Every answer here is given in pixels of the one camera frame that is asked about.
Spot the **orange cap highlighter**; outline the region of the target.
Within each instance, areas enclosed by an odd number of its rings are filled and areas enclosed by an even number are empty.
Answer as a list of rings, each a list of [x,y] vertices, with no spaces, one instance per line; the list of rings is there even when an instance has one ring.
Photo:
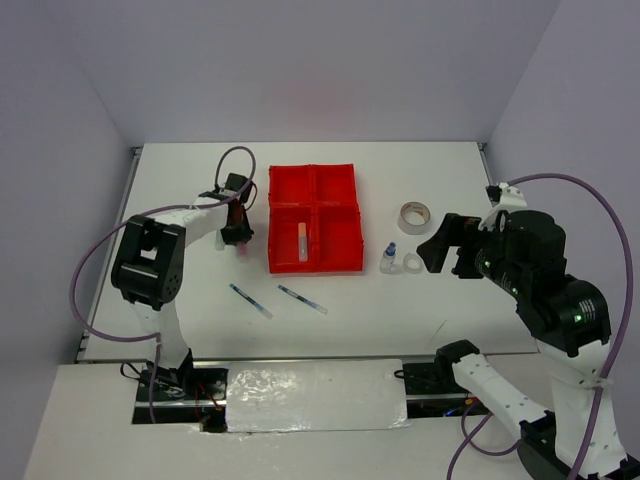
[[[301,263],[306,263],[309,259],[308,253],[308,233],[307,224],[300,222],[297,227],[298,238],[298,259]]]

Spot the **silver foil sheet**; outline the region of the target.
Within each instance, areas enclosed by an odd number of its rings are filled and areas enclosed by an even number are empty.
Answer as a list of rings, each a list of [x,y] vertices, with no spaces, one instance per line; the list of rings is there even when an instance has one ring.
[[[233,433],[370,431],[409,425],[398,359],[231,364]]]

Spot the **red four-compartment bin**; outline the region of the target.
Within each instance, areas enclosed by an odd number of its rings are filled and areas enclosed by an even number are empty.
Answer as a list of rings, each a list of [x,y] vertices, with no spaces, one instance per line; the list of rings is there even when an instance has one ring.
[[[360,272],[364,238],[352,164],[269,168],[268,263],[272,274]],[[298,259],[297,227],[307,224],[309,259]]]

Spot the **clear blue-cap spray bottle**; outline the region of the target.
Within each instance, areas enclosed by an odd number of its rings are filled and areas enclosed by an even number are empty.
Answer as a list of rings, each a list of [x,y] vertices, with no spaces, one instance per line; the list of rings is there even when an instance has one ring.
[[[379,269],[384,274],[394,274],[396,272],[396,244],[394,242],[390,242],[388,246],[385,248]]]

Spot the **green cap highlighter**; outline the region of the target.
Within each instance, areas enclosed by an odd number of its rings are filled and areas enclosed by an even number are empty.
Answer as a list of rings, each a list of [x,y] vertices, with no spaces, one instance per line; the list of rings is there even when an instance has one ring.
[[[223,251],[224,248],[225,248],[224,241],[222,237],[219,234],[217,234],[215,238],[215,249],[218,251]]]

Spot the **purple cap highlighter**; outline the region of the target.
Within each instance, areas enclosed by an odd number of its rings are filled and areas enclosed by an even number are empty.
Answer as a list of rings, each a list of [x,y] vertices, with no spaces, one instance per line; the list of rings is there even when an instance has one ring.
[[[236,257],[241,263],[248,261],[248,248],[246,244],[242,243],[236,246]]]

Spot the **blue patterned pen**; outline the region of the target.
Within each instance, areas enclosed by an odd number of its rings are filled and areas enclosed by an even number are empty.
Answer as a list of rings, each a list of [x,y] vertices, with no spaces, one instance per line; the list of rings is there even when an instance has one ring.
[[[279,284],[277,287],[279,290],[281,290],[282,292],[284,292],[285,294],[289,295],[290,297],[304,303],[305,305],[311,307],[312,309],[322,313],[323,315],[326,315],[328,313],[328,310],[323,307],[322,305],[307,299],[306,297],[300,295],[299,293],[289,289],[288,287]]]
[[[259,311],[264,317],[266,317],[267,319],[272,319],[273,318],[273,314],[263,305],[261,305],[258,301],[256,301],[254,298],[252,298],[251,296],[249,296],[246,292],[244,292],[241,288],[239,288],[238,286],[236,286],[233,283],[229,284],[229,287],[238,295],[240,295],[245,301],[247,301],[249,304],[251,304],[257,311]]]

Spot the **large white tape roll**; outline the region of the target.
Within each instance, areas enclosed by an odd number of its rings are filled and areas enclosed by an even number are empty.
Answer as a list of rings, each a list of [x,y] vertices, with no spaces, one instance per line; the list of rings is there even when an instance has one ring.
[[[399,211],[398,228],[408,235],[424,234],[431,220],[429,208],[420,202],[407,202]]]

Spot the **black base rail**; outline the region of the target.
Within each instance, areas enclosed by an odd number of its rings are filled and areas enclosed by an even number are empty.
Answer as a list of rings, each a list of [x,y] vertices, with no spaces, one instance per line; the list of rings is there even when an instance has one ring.
[[[234,362],[197,368],[181,386],[133,370],[131,421],[206,433],[301,433],[403,428],[458,417],[474,397],[431,362],[399,359]]]

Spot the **small clear tape roll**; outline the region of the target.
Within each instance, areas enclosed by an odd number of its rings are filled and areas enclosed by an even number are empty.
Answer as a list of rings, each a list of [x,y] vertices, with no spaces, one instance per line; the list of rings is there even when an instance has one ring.
[[[423,271],[424,265],[421,258],[413,253],[407,253],[403,258],[403,269],[409,274],[419,274]]]

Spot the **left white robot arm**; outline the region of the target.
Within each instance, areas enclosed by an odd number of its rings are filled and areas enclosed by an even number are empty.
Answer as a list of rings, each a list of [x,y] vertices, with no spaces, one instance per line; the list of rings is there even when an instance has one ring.
[[[217,246],[236,248],[251,240],[247,201],[255,188],[231,198],[229,189],[201,194],[192,205],[158,216],[135,215],[124,229],[111,271],[111,283],[132,305],[141,327],[161,336],[160,352],[147,361],[156,383],[175,399],[189,396],[196,385],[193,355],[180,328],[175,299],[184,276],[188,246],[214,233]]]

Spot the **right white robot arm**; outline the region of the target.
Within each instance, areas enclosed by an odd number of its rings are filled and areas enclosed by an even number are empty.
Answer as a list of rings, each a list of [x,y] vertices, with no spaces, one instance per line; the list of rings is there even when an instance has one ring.
[[[438,349],[435,380],[465,389],[510,432],[534,479],[635,479],[639,463],[623,447],[611,399],[609,308],[601,291],[566,270],[564,230],[527,206],[514,186],[487,190],[483,217],[447,214],[416,252],[438,273],[449,252],[461,279],[486,279],[516,304],[544,357],[553,405],[545,408],[500,375],[467,340]]]

